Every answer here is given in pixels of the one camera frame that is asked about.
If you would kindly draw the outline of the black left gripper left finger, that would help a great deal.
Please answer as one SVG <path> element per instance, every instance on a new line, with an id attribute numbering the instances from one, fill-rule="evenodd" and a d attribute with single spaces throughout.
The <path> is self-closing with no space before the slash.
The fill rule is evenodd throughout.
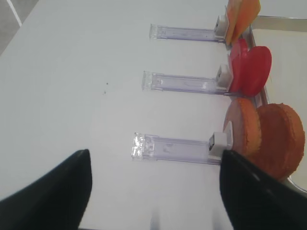
<path id="1" fill-rule="evenodd" d="M 92 190 L 90 151 L 78 150 L 50 172 L 1 200 L 2 230 L 76 230 Z"/>

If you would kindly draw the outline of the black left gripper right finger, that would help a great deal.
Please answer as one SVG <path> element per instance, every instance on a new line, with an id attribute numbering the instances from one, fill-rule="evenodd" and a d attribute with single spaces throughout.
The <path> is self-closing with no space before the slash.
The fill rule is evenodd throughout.
<path id="1" fill-rule="evenodd" d="M 223 152 L 220 194 L 236 230 L 305 230 L 307 199 L 232 150 Z"/>

